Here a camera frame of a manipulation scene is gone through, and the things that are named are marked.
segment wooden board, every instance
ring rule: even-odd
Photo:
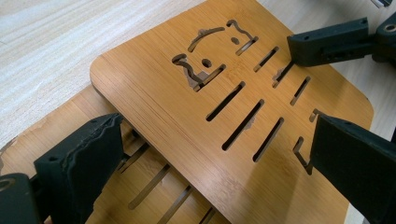
[[[97,58],[92,84],[232,223],[341,223],[347,200],[319,172],[307,175],[292,151],[304,139],[308,158],[314,111],[368,129],[373,109],[328,65],[282,73],[287,35],[255,1],[207,1]]]
[[[114,112],[115,108],[89,86],[15,138],[0,154],[0,175],[25,173],[32,177],[35,174],[33,162],[38,157],[88,120]],[[144,141],[133,137],[131,127],[125,122],[121,124],[121,130],[125,153],[134,155]],[[128,204],[145,191],[148,183],[165,164],[166,160],[155,149],[149,148],[129,167],[115,172],[95,202],[94,211],[87,223],[158,223],[162,218],[168,218],[169,223],[201,221],[212,206],[196,190],[192,191],[174,214],[167,213],[189,185],[174,169],[170,169],[158,181],[137,207],[128,208]],[[210,223],[228,223],[219,212],[215,212],[209,220]]]

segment light wood surface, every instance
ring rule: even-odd
[[[201,2],[0,0],[0,148],[89,85],[98,55]],[[369,0],[258,2],[294,33],[361,17],[368,17],[373,32],[396,11],[396,4],[377,9]],[[390,139],[396,125],[394,68],[370,57],[332,66],[373,104],[371,131]]]
[[[32,177],[35,174],[33,162],[38,157],[88,120],[114,112],[111,104],[92,86],[88,87],[18,137],[2,155],[4,167],[0,167],[0,175],[25,173]],[[125,122],[121,130],[125,153],[135,155],[144,141],[134,137]],[[191,189],[184,203],[173,205],[189,183],[172,169],[157,180],[155,176],[166,161],[153,148],[148,148],[137,160],[126,163],[129,163],[127,168],[119,169],[108,180],[87,223],[157,223],[162,219],[168,223],[198,223],[211,208],[195,189]],[[157,182],[155,186],[150,184],[153,180]],[[128,207],[130,202],[134,202],[133,208]],[[210,223],[228,221],[216,212]]]
[[[251,36],[238,32],[235,24],[226,26],[230,20]],[[224,31],[204,35],[216,27]],[[307,158],[315,128],[309,118],[315,109],[366,129],[373,109],[329,65],[293,66],[275,87],[274,76],[290,63],[287,35],[291,31],[256,1],[206,1],[101,55],[92,64],[92,84],[232,223],[340,223],[347,201],[319,172],[307,175],[292,150],[302,137]],[[238,55],[254,36],[258,40]],[[239,39],[238,46],[232,37]],[[195,40],[199,43],[192,50]],[[277,53],[255,73],[253,68],[274,47],[279,47]],[[226,68],[196,86],[178,63],[176,56],[182,53],[191,73],[212,74],[222,64]],[[202,59],[213,66],[205,68]],[[207,121],[241,82],[245,87]],[[227,140],[258,102],[256,115],[240,126],[234,141]],[[270,136],[278,120],[282,126]]]

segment slot cutout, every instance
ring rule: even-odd
[[[300,153],[300,149],[301,146],[303,145],[303,142],[304,142],[304,138],[300,136],[297,140],[296,145],[293,148],[293,153],[297,157],[300,164],[304,167],[306,172],[309,175],[312,175],[312,168],[313,168],[312,164],[309,161],[306,161]]]
[[[226,65],[223,63],[211,74],[207,74],[205,71],[201,71],[200,73],[195,74],[192,66],[187,62],[187,55],[183,53],[175,56],[172,59],[172,63],[174,65],[183,67],[184,75],[187,77],[189,85],[194,91],[199,91],[226,68]],[[212,66],[212,62],[210,62],[210,60],[208,59],[203,59],[202,64],[205,67]]]
[[[239,124],[239,126],[235,129],[235,131],[231,134],[231,136],[225,141],[225,143],[221,146],[221,148],[225,151],[227,150],[236,138],[241,134],[242,131],[249,125],[250,121],[256,116],[257,112],[259,112],[260,108],[264,105],[264,100],[260,99],[260,101],[253,107],[250,113],[247,114],[245,119]]]
[[[204,81],[198,85],[196,85],[193,89],[194,91],[199,91],[201,88],[206,86],[210,81],[212,81],[216,76],[218,76],[224,69],[226,68],[225,64],[223,63],[220,65],[215,71],[213,71]]]
[[[258,162],[264,152],[267,150],[267,148],[271,145],[271,142],[274,140],[276,137],[277,132],[279,132],[280,127],[282,127],[282,124],[285,120],[283,118],[279,118],[277,123],[275,124],[274,128],[271,130],[271,132],[268,134],[268,136],[265,138],[264,142],[262,145],[259,147],[259,150],[257,150],[256,154],[253,156],[253,161]]]
[[[309,121],[314,122],[315,118],[316,118],[318,115],[324,115],[324,113],[321,112],[320,110],[318,110],[318,109],[315,108],[315,109],[312,111],[311,116],[309,116]]]
[[[224,31],[224,27],[217,27],[217,28],[213,28],[213,29],[209,29],[209,30],[200,30],[198,32],[198,36],[195,37],[192,41],[190,46],[187,48],[187,50],[192,53],[195,48],[197,47],[198,43],[207,35],[212,35],[214,33],[220,32],[220,31]]]
[[[274,47],[271,49],[271,51],[265,55],[264,58],[253,68],[254,72],[258,72],[271,58],[276,54],[276,52],[279,50],[279,47]]]
[[[239,33],[241,33],[243,35],[246,35],[248,38],[248,42],[244,46],[242,46],[242,48],[240,48],[239,50],[236,51],[235,54],[238,56],[240,56],[243,52],[245,52],[248,48],[250,48],[254,43],[256,43],[259,40],[259,38],[257,36],[253,37],[248,31],[242,30],[241,27],[239,27],[239,24],[236,20],[229,20],[229,21],[227,21],[226,25],[227,25],[227,27],[234,26],[236,31],[238,31]],[[233,43],[235,43],[235,45],[239,44],[239,41],[237,42],[237,44],[236,44],[236,42],[234,42],[235,39],[231,40],[231,41]]]
[[[274,89],[280,84],[280,81],[282,81],[282,79],[285,77],[285,75],[289,72],[289,70],[293,66],[294,66],[294,62],[289,62],[289,64],[285,68],[279,69],[277,71],[276,76],[274,76],[274,78],[273,78],[273,80],[274,80],[273,88]]]
[[[303,81],[303,83],[301,84],[301,86],[299,87],[299,89],[297,90],[297,92],[294,94],[293,99],[291,99],[290,101],[290,105],[295,105],[298,98],[300,97],[301,93],[303,93],[306,85],[308,85],[308,82],[311,80],[311,77],[306,77]]]
[[[254,36],[253,39],[249,40],[242,48],[236,51],[236,55],[240,56],[243,52],[245,52],[248,48],[250,48],[254,43],[259,40],[257,36]]]
[[[235,89],[233,89],[232,92],[230,92],[230,94],[228,94],[228,96],[221,101],[221,103],[206,117],[207,121],[211,121],[212,119],[214,119],[219,112],[221,112],[222,109],[224,109],[224,107],[231,102],[231,100],[236,96],[236,94],[238,94],[244,87],[245,87],[245,82],[241,82],[239,83]]]

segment wood grain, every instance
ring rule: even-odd
[[[236,20],[251,37],[225,27],[229,20]],[[220,26],[224,32],[205,35],[188,52],[193,39]],[[100,56],[92,64],[92,83],[232,223],[339,223],[347,201],[320,173],[307,175],[292,150],[303,137],[300,153],[308,157],[315,128],[309,118],[315,109],[366,129],[373,109],[329,65],[288,67],[290,34],[255,1],[207,1]],[[238,56],[253,36],[258,40]],[[232,37],[241,45],[235,46]],[[254,67],[276,46],[279,51],[255,73]],[[187,58],[176,57],[181,53]],[[190,74],[178,63],[180,58],[191,65]],[[202,59],[213,66],[205,68]],[[188,80],[192,73],[210,74],[222,64],[225,70],[199,90]],[[307,77],[309,84],[291,105]],[[241,81],[246,87],[207,121]],[[261,101],[263,106],[254,112]],[[248,116],[252,112],[254,120]],[[282,126],[254,162],[253,155],[271,130],[277,130],[278,120],[284,120]],[[224,151],[221,146],[235,129],[239,133]]]

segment bamboo board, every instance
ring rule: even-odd
[[[232,223],[341,223],[347,200],[293,150],[317,113],[368,129],[373,109],[329,65],[290,66],[287,35],[255,1],[207,1],[101,55],[92,84]]]

